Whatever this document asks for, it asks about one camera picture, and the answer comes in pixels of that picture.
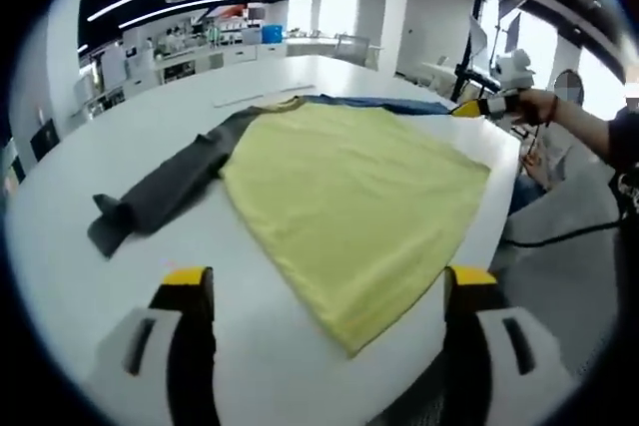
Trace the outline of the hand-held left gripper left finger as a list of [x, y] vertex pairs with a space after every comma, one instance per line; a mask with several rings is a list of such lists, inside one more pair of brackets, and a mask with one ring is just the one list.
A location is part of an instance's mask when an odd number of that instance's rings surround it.
[[218, 425], [214, 272], [177, 269], [98, 347], [89, 396], [115, 425]]

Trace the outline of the person's right hand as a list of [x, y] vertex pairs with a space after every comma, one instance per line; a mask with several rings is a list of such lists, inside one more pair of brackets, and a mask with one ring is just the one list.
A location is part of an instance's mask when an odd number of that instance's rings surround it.
[[553, 121], [559, 103], [560, 99], [553, 92], [522, 90], [517, 94], [514, 122], [530, 126], [548, 125]]

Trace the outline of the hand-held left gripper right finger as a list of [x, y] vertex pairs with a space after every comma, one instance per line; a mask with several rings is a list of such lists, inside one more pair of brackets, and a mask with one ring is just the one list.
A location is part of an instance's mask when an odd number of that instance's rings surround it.
[[576, 389], [557, 338], [486, 270], [450, 265], [444, 425], [542, 425]]

